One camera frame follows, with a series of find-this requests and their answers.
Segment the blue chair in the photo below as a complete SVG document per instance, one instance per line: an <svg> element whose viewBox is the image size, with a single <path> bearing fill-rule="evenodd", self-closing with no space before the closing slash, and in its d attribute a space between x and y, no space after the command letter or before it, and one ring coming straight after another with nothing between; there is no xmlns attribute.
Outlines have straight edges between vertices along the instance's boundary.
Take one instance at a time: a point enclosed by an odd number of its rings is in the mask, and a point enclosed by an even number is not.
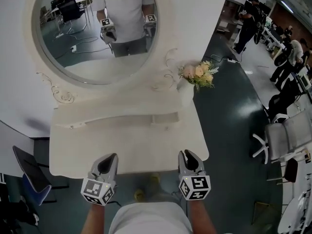
<svg viewBox="0 0 312 234"><path fill-rule="evenodd" d="M35 157L31 154L21 150L20 148L13 146L13 151L20 168L23 170L24 175L22 177L23 185L29 192L33 200L41 205L42 203L55 203L56 200L45 200L49 192L53 189L65 189L69 186L55 186L52 187L49 180L43 174L41 167L49 168L47 165L38 164Z"/></svg>

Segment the round mirror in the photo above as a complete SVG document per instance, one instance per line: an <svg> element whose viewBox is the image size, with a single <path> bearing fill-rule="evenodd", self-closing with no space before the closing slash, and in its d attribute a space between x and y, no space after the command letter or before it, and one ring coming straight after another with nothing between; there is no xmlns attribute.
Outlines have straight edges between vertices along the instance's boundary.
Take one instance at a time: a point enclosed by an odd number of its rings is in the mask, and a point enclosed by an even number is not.
<svg viewBox="0 0 312 234"><path fill-rule="evenodd" d="M38 36L64 74L111 84L137 72L157 33L155 0L41 0Z"/></svg>

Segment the shoe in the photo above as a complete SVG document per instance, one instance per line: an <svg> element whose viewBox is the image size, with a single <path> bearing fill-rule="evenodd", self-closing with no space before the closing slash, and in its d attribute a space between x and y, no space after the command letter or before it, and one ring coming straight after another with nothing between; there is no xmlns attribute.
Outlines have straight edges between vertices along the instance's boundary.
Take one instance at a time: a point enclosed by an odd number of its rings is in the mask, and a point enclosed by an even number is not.
<svg viewBox="0 0 312 234"><path fill-rule="evenodd" d="M141 189L137 189L135 192L135 200L138 203L145 201L145 193Z"/></svg>
<svg viewBox="0 0 312 234"><path fill-rule="evenodd" d="M150 177L150 180L153 182L153 183L158 183L160 184L160 175L159 173L152 173L151 177Z"/></svg>
<svg viewBox="0 0 312 234"><path fill-rule="evenodd" d="M36 220L35 225L38 226L38 224L39 224L39 217L38 217L37 214L34 214L34 213L33 213L33 215L34 215L34 218L35 218L35 220Z"/></svg>

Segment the black chair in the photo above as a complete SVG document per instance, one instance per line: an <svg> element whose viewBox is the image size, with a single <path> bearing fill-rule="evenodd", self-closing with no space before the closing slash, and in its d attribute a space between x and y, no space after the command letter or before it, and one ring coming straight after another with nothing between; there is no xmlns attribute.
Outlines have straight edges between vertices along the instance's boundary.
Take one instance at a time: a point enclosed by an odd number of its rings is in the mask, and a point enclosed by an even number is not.
<svg viewBox="0 0 312 234"><path fill-rule="evenodd" d="M86 18L86 24L84 25L84 27L81 30L72 32L71 34L79 33L86 28L87 16L85 14L85 10L84 9L81 10L79 8L79 6L77 5L75 0L71 0L69 2L64 2L64 3L59 4L58 9L59 9L61 15L63 16L64 23L67 23L69 21L70 25L71 25L70 29L68 30L68 32L66 34L69 34L70 31L73 29L72 20L79 19L83 14Z"/></svg>
<svg viewBox="0 0 312 234"><path fill-rule="evenodd" d="M265 109L267 112L271 123L282 123L287 117L287 108L293 104L296 100L296 96L300 94L300 90L296 80L290 81L288 78L283 86L280 94L275 95L269 101L269 109ZM276 118L278 114L285 115L281 116L279 119Z"/></svg>
<svg viewBox="0 0 312 234"><path fill-rule="evenodd" d="M52 187L51 183L40 169L40 166L46 168L49 166L38 164L34 156L16 146L13 146L13 151L20 168L24 172L22 177L23 185L38 205L56 202L56 200L44 201L51 189L69 188L68 185Z"/></svg>
<svg viewBox="0 0 312 234"><path fill-rule="evenodd" d="M267 181L279 180L279 179L286 179L286 182L277 183L277 185L285 184L285 183L295 183L297 179L297 172L298 172L298 161L294 158L291 158L287 161L285 173L282 177L277 178L269 178Z"/></svg>

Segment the black pants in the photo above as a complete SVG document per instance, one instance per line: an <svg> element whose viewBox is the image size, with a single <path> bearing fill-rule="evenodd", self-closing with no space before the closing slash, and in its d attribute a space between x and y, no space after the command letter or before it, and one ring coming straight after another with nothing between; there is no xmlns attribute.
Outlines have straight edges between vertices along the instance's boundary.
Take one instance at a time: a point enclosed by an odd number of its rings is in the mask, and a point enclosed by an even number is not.
<svg viewBox="0 0 312 234"><path fill-rule="evenodd" d="M0 202L0 218L7 220L17 219L20 222L26 222L31 225L36 223L34 215L27 211L27 207L22 201L19 203Z"/></svg>
<svg viewBox="0 0 312 234"><path fill-rule="evenodd" d="M291 74L293 70L294 70L294 67L287 60L287 62L285 62L284 65L277 67L277 69L275 70L275 72L273 73L271 77L271 80L275 82L278 79L276 86L281 88L283 81L287 79L287 77Z"/></svg>
<svg viewBox="0 0 312 234"><path fill-rule="evenodd" d="M239 34L239 42L236 44L234 48L238 54L240 54L243 51L246 44L251 40L251 38L253 38L254 35L255 35L254 28L247 28L244 26L242 27Z"/></svg>

